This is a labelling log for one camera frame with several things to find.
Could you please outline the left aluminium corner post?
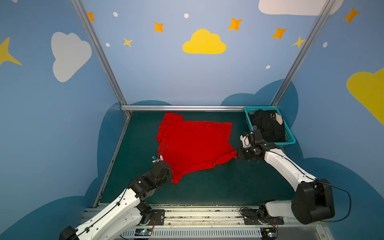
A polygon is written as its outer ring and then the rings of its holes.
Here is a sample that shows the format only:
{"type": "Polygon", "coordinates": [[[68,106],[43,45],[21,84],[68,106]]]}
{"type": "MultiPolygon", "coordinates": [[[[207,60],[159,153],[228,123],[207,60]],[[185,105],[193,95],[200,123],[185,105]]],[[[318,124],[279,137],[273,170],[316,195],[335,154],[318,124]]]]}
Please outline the left aluminium corner post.
{"type": "Polygon", "coordinates": [[[126,99],[124,97],[124,94],[122,92],[122,89],[117,81],[117,78],[111,68],[111,65],[107,59],[107,56],[103,50],[103,47],[99,41],[99,38],[95,32],[95,29],[92,25],[92,21],[90,20],[88,13],[86,11],[86,8],[84,6],[83,1],[81,0],[71,0],[71,3],[80,19],[82,22],[82,25],[91,41],[91,44],[100,60],[100,63],[110,81],[110,84],[120,102],[121,105],[126,105],[126,99]]]}

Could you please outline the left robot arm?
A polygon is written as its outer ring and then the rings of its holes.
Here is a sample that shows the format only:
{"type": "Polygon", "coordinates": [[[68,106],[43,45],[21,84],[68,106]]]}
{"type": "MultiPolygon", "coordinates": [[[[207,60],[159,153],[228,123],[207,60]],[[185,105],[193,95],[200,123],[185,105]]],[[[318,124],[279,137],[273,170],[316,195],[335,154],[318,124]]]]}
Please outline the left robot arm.
{"type": "Polygon", "coordinates": [[[133,178],[112,203],[90,220],[76,228],[65,228],[59,239],[114,240],[127,229],[148,223],[152,208],[146,199],[172,180],[170,165],[165,161],[155,163],[150,171],[133,178]]]}

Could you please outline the left green circuit board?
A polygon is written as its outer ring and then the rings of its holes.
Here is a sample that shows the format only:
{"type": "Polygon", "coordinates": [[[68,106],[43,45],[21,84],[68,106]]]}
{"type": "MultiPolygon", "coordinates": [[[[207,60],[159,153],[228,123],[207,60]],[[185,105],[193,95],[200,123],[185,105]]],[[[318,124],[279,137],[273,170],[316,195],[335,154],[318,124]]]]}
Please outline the left green circuit board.
{"type": "Polygon", "coordinates": [[[136,229],[135,237],[151,237],[153,231],[151,229],[136,229]]]}

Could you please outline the red t-shirt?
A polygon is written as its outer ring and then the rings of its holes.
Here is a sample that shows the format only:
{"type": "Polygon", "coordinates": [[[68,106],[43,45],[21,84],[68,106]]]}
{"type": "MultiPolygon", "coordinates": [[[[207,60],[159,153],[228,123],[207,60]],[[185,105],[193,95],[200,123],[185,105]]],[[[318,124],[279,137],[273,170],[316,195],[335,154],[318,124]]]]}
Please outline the red t-shirt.
{"type": "Polygon", "coordinates": [[[236,158],[229,143],[231,131],[232,123],[185,121],[183,115],[165,113],[157,135],[158,154],[171,166],[172,183],[236,158]]]}

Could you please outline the aluminium corner post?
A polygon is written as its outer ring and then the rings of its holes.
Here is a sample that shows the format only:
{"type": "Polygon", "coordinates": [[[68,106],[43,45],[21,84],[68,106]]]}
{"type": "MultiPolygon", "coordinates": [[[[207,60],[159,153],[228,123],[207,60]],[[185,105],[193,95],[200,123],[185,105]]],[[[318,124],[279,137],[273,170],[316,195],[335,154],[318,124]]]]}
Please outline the aluminium corner post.
{"type": "Polygon", "coordinates": [[[318,17],[316,18],[313,26],[311,27],[311,29],[307,35],[306,41],[301,46],[301,48],[300,48],[295,60],[293,61],[287,75],[285,76],[283,82],[281,83],[276,94],[274,95],[274,97],[270,103],[270,106],[276,107],[278,105],[278,103],[280,102],[280,100],[282,99],[284,93],[288,89],[288,86],[290,85],[290,83],[294,79],[294,76],[296,75],[297,71],[299,70],[305,57],[309,53],[312,45],[316,41],[319,33],[323,29],[329,16],[331,15],[331,10],[332,10],[333,6],[335,5],[335,3],[336,3],[336,0],[325,1],[323,8],[321,9],[318,17]]]}
{"type": "Polygon", "coordinates": [[[84,6],[83,1],[81,0],[71,0],[71,3],[80,19],[82,22],[82,25],[91,41],[91,44],[100,60],[100,63],[110,81],[110,84],[120,102],[121,105],[126,105],[126,99],[124,97],[124,94],[122,92],[122,89],[117,81],[117,78],[111,68],[111,65],[107,59],[107,56],[103,50],[103,47],[99,41],[99,38],[95,32],[95,29],[92,25],[92,21],[90,20],[88,13],[86,11],[86,8],[84,6]]]}

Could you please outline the right aluminium corner post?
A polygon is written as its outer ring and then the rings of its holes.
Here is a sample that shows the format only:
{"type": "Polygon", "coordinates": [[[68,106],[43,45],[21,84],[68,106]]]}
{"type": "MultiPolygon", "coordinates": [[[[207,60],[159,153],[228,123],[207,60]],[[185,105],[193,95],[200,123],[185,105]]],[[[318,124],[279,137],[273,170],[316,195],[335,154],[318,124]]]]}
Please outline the right aluminium corner post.
{"type": "Polygon", "coordinates": [[[270,106],[276,107],[278,105],[278,103],[280,102],[280,100],[282,99],[284,93],[288,89],[288,86],[290,85],[290,83],[294,79],[294,76],[296,75],[297,71],[299,70],[305,57],[309,53],[312,45],[316,41],[319,33],[323,29],[329,16],[331,15],[331,10],[332,10],[333,6],[335,5],[335,3],[336,3],[336,0],[325,1],[323,8],[321,9],[318,17],[316,18],[313,26],[311,27],[311,29],[307,35],[306,41],[301,46],[301,48],[300,48],[295,60],[293,61],[287,75],[285,76],[283,82],[281,83],[276,94],[274,95],[274,97],[270,103],[270,106]]]}

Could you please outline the back aluminium frame bar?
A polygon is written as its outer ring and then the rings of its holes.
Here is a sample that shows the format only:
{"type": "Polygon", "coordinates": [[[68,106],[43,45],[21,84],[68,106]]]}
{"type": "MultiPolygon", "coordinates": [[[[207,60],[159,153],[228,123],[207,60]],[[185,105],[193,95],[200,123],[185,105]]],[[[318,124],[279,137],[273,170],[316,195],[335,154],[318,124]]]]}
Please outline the back aluminium frame bar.
{"type": "Polygon", "coordinates": [[[122,105],[122,111],[162,112],[243,112],[246,106],[151,106],[122,105]]]}

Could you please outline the teal plastic basket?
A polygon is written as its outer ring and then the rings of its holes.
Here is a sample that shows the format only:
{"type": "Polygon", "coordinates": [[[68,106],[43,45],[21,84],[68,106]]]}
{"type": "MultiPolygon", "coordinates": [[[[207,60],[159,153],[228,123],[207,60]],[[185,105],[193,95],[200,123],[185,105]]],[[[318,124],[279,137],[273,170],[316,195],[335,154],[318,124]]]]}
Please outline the teal plastic basket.
{"type": "MultiPolygon", "coordinates": [[[[283,118],[283,115],[282,113],[280,112],[280,110],[277,108],[277,107],[272,107],[272,106],[253,106],[253,107],[246,107],[244,109],[245,111],[245,114],[246,114],[246,122],[248,124],[248,127],[250,129],[250,131],[255,131],[255,127],[252,127],[252,124],[251,124],[251,121],[250,121],[250,118],[249,118],[249,114],[257,111],[257,110],[275,110],[278,114],[280,114],[283,118]]],[[[286,123],[286,121],[284,120],[283,118],[283,121],[284,121],[284,124],[285,124],[285,128],[286,128],[286,142],[283,142],[283,143],[274,143],[276,144],[277,146],[286,146],[286,145],[293,145],[296,143],[296,139],[292,133],[292,131],[290,130],[288,124],[286,123]]]]}

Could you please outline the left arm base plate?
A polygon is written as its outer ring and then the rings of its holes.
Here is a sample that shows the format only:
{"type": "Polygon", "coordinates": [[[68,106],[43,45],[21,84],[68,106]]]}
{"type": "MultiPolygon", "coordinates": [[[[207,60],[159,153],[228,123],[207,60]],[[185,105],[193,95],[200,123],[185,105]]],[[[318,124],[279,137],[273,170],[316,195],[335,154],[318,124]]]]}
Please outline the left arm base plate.
{"type": "Polygon", "coordinates": [[[143,215],[140,225],[142,226],[163,226],[165,221],[165,210],[152,209],[150,213],[143,215]]]}

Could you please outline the green circuit board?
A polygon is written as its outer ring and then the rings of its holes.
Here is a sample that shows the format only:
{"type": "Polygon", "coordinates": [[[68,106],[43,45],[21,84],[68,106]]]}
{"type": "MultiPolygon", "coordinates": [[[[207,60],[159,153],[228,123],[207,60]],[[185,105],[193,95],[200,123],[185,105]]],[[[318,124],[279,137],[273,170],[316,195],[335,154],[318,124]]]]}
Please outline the green circuit board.
{"type": "Polygon", "coordinates": [[[261,228],[262,240],[275,240],[278,237],[277,230],[271,228],[261,228]]]}
{"type": "Polygon", "coordinates": [[[151,229],[136,229],[135,237],[151,237],[153,231],[151,229]]]}

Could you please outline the black t-shirt in basket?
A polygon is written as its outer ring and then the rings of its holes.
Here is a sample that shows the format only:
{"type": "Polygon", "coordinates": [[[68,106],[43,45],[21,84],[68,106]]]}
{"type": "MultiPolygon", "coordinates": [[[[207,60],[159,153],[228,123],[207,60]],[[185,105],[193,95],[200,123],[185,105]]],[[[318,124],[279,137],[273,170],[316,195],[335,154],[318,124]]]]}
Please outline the black t-shirt in basket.
{"type": "Polygon", "coordinates": [[[275,110],[257,110],[249,114],[252,127],[259,130],[267,142],[286,142],[283,118],[275,110]]]}

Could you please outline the left side aluminium rail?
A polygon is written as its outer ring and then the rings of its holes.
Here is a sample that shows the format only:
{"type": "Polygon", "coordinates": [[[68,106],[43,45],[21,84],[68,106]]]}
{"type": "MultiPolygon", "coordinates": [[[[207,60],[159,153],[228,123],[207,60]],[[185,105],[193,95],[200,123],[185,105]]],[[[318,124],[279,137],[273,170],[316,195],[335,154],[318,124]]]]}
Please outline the left side aluminium rail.
{"type": "Polygon", "coordinates": [[[104,194],[130,118],[129,113],[113,107],[103,118],[98,139],[98,177],[91,183],[86,193],[89,199],[88,205],[92,208],[99,205],[104,194]]]}

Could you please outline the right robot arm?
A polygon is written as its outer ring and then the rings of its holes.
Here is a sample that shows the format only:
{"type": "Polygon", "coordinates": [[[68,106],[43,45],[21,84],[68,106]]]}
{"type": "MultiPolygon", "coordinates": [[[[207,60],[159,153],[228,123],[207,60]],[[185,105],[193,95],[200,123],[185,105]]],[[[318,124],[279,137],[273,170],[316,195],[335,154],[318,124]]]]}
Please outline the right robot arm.
{"type": "Polygon", "coordinates": [[[239,159],[250,160],[254,157],[271,165],[295,191],[290,201],[260,203],[257,212],[260,221],[295,218],[301,224],[307,225],[335,216],[333,187],[330,182],[309,174],[273,144],[238,148],[239,159]]]}

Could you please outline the right green circuit board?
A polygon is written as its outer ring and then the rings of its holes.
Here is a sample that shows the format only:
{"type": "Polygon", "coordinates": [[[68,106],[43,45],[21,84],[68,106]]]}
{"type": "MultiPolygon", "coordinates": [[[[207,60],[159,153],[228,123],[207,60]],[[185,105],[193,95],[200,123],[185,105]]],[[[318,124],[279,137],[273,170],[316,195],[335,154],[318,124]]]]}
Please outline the right green circuit board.
{"type": "Polygon", "coordinates": [[[262,240],[275,240],[278,237],[277,230],[271,228],[261,228],[262,240]]]}

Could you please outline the front aluminium rail frame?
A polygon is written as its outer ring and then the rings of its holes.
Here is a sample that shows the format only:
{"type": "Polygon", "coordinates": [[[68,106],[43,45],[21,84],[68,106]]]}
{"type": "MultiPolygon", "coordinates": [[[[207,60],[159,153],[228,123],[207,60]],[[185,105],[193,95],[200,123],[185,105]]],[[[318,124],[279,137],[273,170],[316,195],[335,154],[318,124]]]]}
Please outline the front aluminium rail frame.
{"type": "MultiPolygon", "coordinates": [[[[86,209],[82,224],[106,205],[86,209]]],[[[261,228],[277,230],[275,240],[332,240],[330,229],[322,223],[302,225],[296,219],[283,218],[283,225],[245,225],[239,206],[161,206],[165,210],[163,226],[136,225],[114,240],[261,240],[261,228]],[[151,229],[151,237],[135,237],[136,229],[151,229]]]]}

